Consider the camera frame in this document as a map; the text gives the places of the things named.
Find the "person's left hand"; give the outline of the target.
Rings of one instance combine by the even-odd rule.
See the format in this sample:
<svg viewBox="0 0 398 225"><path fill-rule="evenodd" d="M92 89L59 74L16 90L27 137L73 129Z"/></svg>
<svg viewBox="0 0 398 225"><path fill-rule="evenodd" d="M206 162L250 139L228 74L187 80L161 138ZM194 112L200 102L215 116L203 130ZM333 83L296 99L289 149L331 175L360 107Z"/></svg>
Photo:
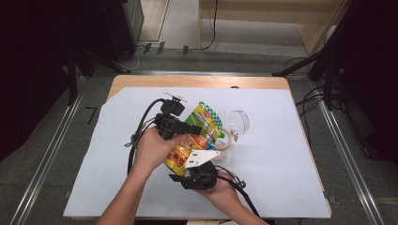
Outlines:
<svg viewBox="0 0 398 225"><path fill-rule="evenodd" d="M164 140L157 127L148 128L138 142L131 174L148 178L168 157L174 147L185 141L186 135Z"/></svg>

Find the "clear round jug lid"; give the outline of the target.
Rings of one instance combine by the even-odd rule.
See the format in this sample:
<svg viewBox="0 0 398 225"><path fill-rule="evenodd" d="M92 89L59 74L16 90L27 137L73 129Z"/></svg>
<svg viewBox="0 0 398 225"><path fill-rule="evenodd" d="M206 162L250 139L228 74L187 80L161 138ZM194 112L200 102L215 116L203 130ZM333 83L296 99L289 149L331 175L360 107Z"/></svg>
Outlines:
<svg viewBox="0 0 398 225"><path fill-rule="evenodd" d="M250 128L248 114L242 110L234 110L229 115L230 131L235 142Z"/></svg>

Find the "yellow green refill pouch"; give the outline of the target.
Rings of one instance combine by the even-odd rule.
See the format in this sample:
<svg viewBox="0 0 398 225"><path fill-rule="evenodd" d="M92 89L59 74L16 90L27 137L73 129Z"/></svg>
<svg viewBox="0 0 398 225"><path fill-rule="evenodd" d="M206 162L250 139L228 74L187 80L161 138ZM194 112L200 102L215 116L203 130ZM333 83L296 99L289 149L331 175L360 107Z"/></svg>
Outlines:
<svg viewBox="0 0 398 225"><path fill-rule="evenodd" d="M205 102L200 101L185 123L202 129L199 135L188 134L186 139L176 145L164 164L176 175L183 176L185 163L192 150L211 150L215 142L223 138L222 120Z"/></svg>

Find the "black stand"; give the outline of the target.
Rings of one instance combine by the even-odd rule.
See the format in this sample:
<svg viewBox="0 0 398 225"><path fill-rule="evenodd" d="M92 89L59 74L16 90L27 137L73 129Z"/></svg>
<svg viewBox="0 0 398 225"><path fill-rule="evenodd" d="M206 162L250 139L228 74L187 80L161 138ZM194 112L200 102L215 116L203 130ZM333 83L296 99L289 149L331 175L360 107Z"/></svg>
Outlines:
<svg viewBox="0 0 398 225"><path fill-rule="evenodd" d="M351 0L326 45L275 77L311 64L309 77L337 77L365 111L398 108L398 0Z"/></svg>
<svg viewBox="0 0 398 225"><path fill-rule="evenodd" d="M78 95L76 68L78 68L84 76L92 76L95 69L91 60L98 61L115 72L126 73L128 71L126 68L122 68L117 62L106 59L104 56L90 50L88 47L72 46L67 54L69 105L77 99Z"/></svg>

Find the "light wooden shelf unit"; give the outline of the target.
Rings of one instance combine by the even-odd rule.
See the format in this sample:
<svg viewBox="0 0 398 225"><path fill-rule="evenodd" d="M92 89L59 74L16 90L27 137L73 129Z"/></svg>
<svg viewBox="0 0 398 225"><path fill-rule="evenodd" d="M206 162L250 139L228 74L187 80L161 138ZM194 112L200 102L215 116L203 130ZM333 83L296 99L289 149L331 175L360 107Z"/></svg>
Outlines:
<svg viewBox="0 0 398 225"><path fill-rule="evenodd" d="M198 45L202 41L202 20L292 23L297 26L306 51L313 55L333 25L347 10L348 0L198 0Z"/></svg>

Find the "metal floor rail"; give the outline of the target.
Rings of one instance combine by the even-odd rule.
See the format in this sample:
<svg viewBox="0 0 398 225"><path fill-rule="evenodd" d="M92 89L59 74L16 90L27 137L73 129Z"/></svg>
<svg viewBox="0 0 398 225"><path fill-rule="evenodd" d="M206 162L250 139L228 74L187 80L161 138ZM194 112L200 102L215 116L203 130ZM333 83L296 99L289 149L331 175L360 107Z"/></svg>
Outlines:
<svg viewBox="0 0 398 225"><path fill-rule="evenodd" d="M272 77L271 73L254 72L217 72L217 71L165 71L165 70L138 70L128 73L97 71L95 76L117 76L117 75L181 75L181 76L223 76L223 77ZM284 76L286 79L307 79L305 73L293 73Z"/></svg>
<svg viewBox="0 0 398 225"><path fill-rule="evenodd" d="M77 97L68 105L64 112L33 178L23 193L23 197L9 225L24 225L26 222L40 190L43 187L45 179L54 163L58 150L68 132L71 121L81 103L82 95L83 93L79 92Z"/></svg>
<svg viewBox="0 0 398 225"><path fill-rule="evenodd" d="M386 225L375 198L368 188L356 160L351 154L333 111L325 103L320 103L320 109L370 225Z"/></svg>

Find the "person's right hand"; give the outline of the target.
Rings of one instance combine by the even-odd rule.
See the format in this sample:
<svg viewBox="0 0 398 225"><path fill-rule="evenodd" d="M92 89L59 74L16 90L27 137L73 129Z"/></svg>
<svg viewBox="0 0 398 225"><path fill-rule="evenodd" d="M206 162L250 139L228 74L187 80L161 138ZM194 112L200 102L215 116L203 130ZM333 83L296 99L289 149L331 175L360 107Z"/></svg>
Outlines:
<svg viewBox="0 0 398 225"><path fill-rule="evenodd" d="M228 183L231 176L219 172L216 185L208 190L197 190L197 193L207 198L218 210L229 215L236 212L241 206L236 190Z"/></svg>

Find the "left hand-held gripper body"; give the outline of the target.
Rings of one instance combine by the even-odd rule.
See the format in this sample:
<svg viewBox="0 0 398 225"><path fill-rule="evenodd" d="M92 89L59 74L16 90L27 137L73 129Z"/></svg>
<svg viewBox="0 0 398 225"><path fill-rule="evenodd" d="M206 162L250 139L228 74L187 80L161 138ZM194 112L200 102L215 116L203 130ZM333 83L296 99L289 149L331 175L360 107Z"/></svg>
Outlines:
<svg viewBox="0 0 398 225"><path fill-rule="evenodd" d="M163 102L161 105L161 113L156 115L155 124L163 139L170 140L175 134L185 134L190 130L188 124L178 119L185 110L181 101L186 101L186 99L168 90L164 90L163 93L170 96L171 99L161 99Z"/></svg>

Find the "dark curtain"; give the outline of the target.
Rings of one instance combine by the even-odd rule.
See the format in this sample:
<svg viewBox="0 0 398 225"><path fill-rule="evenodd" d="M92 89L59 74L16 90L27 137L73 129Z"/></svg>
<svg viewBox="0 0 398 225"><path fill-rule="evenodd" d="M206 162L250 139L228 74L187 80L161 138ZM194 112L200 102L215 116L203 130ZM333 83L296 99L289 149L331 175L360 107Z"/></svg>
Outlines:
<svg viewBox="0 0 398 225"><path fill-rule="evenodd" d="M398 166L398 0L351 0L339 27L347 113L366 156Z"/></svg>
<svg viewBox="0 0 398 225"><path fill-rule="evenodd" d="M71 86L77 13L91 0L0 0L0 162Z"/></svg>

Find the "black cabinet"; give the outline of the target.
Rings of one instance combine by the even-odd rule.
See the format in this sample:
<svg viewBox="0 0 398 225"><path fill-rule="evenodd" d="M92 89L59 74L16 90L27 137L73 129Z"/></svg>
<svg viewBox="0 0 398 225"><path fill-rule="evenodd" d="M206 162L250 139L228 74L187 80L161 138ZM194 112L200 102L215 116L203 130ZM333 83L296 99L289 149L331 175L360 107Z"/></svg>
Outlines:
<svg viewBox="0 0 398 225"><path fill-rule="evenodd" d="M102 0L113 58L121 62L136 51L145 20L141 0Z"/></svg>

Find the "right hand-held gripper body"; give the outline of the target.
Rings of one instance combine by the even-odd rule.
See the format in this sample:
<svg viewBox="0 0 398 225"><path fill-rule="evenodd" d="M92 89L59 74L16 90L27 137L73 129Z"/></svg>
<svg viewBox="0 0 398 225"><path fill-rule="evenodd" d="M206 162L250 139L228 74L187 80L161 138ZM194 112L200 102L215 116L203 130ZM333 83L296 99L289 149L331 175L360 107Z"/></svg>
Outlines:
<svg viewBox="0 0 398 225"><path fill-rule="evenodd" d="M189 174L180 181L185 189L207 190L213 188L217 182L217 169L212 159L221 154L215 150L192 150L185 168Z"/></svg>

